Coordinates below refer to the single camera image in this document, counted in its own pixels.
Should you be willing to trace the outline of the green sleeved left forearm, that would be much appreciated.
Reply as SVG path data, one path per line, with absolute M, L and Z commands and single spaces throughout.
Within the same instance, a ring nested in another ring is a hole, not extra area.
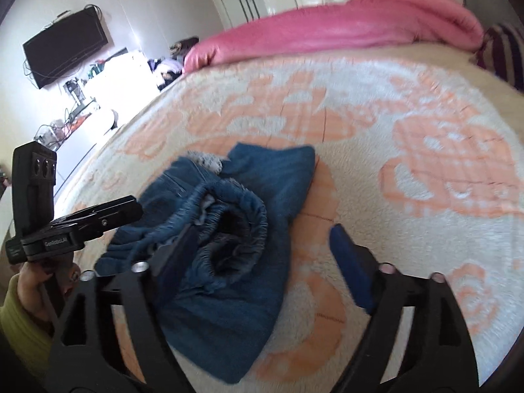
M 17 292 L 18 281 L 18 275 L 11 278 L 1 306 L 1 334 L 24 368 L 43 382 L 49 367 L 52 340 L 22 307 Z

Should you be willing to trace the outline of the left hand red nails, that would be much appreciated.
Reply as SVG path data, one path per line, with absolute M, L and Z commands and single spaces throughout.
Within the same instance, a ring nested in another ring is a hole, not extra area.
M 61 294 L 65 299 L 70 297 L 76 288 L 80 274 L 80 267 L 72 263 L 66 273 L 66 279 L 60 284 Z M 46 272 L 38 263 L 25 263 L 20 269 L 17 294 L 23 309 L 37 321 L 51 321 L 42 295 L 44 283 L 51 277 L 52 273 Z

